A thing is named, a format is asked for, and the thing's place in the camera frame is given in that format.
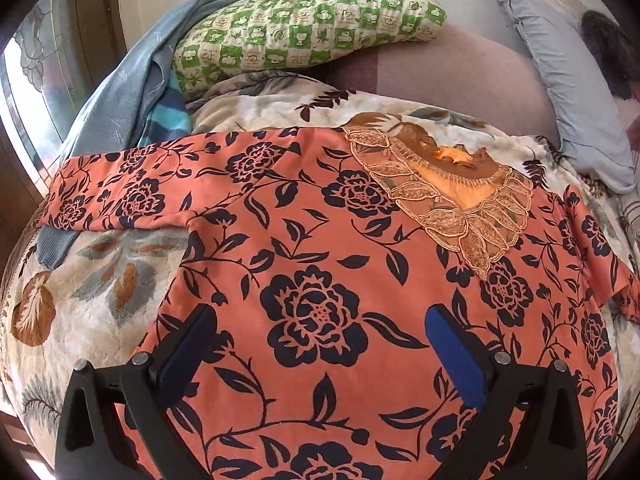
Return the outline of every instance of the gray fabric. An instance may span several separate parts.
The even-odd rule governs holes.
[[[497,0],[529,47],[556,112],[560,151],[616,193],[635,189],[629,140],[595,59],[578,31],[541,0]]]
[[[84,104],[62,145],[62,160],[137,145],[147,115],[169,84],[177,43],[212,12],[238,1],[189,0],[160,18]],[[55,269],[77,236],[78,232],[43,226],[38,261]]]

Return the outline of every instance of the bed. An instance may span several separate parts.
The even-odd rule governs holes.
[[[581,9],[578,0],[554,1],[560,7],[565,4],[568,14]],[[440,43],[411,45],[409,50],[402,49],[402,56],[390,52],[408,45],[365,50],[329,71],[310,75],[270,70],[235,76],[190,104],[193,133],[341,126],[358,116],[362,120],[362,114],[367,114],[370,125],[382,129],[398,121],[458,121],[460,127],[473,129],[478,122],[475,117],[493,125],[487,126],[492,136],[522,136],[520,145],[531,156],[498,154],[505,163],[531,178],[541,178],[555,192],[562,193],[568,184],[577,186],[614,252],[636,269],[638,242],[625,231],[628,226],[617,197],[600,181],[578,176],[562,160],[554,148],[558,132],[553,110],[531,60],[512,36],[498,36],[502,41],[495,42],[451,26]],[[128,39],[135,37],[131,32]],[[452,59],[450,46],[455,46],[457,59]],[[448,65],[436,75],[431,70],[430,85],[407,90],[407,83],[398,82],[394,74],[401,72],[403,59],[420,56],[425,48],[431,49],[432,68],[442,67],[443,60]],[[489,57],[496,69],[466,78],[463,84],[452,76],[452,68],[463,61],[472,66],[473,54],[479,59]],[[362,73],[375,73],[375,81],[354,80],[354,74]],[[496,102],[502,106],[493,106]],[[534,135],[523,136],[525,132]],[[0,378],[25,429],[54,465],[56,430],[73,363],[86,358],[95,367],[105,367],[130,357],[156,318],[187,239],[186,231],[177,228],[84,232],[63,265],[50,270],[36,257],[38,213],[16,245],[2,280]],[[620,452],[640,416],[640,328],[620,316],[613,304],[602,311],[616,360],[619,393],[615,439],[600,474]],[[588,395],[588,389],[581,391]]]

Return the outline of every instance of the embroidered neckline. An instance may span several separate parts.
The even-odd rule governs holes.
[[[414,218],[431,238],[460,253],[485,280],[491,263],[513,247],[527,225],[533,186],[521,173],[503,164],[485,178],[467,178],[430,164],[402,140],[372,128],[344,126],[351,153],[398,207]],[[492,186],[495,190],[471,208],[462,209],[417,174],[409,161],[436,171],[448,182]]]

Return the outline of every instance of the floral blanket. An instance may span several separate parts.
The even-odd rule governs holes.
[[[612,249],[627,265],[634,253],[618,221],[615,200],[597,183],[585,183],[545,141],[507,137],[473,118],[441,108],[363,92],[339,91],[280,71],[236,76],[190,105],[194,133],[286,126],[367,123],[389,130],[399,122],[429,124],[444,137],[464,138],[469,150],[487,145],[494,160],[526,174],[552,192],[577,187]],[[152,321],[186,247],[186,231],[84,232],[62,266],[39,266],[36,231],[6,271],[0,317],[0,374],[18,416],[36,446],[53,463],[60,409],[73,362],[96,367],[121,364]],[[637,330],[615,309],[602,309],[618,369],[618,425],[635,425],[640,367]],[[582,388],[588,396],[588,388]],[[597,414],[601,420],[606,414]]]

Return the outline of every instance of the black clamp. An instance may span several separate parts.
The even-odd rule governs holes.
[[[58,480],[149,480],[126,444],[116,404],[126,404],[140,437],[166,480],[206,480],[210,475],[166,418],[183,396],[217,329],[215,311],[199,305],[180,330],[152,354],[139,352],[122,366],[74,365],[60,416]]]
[[[496,480],[586,480],[587,452],[574,381],[564,361],[548,368],[512,362],[487,350],[442,304],[425,330],[454,386],[478,414],[431,480],[476,480],[508,432],[517,405],[526,413]]]

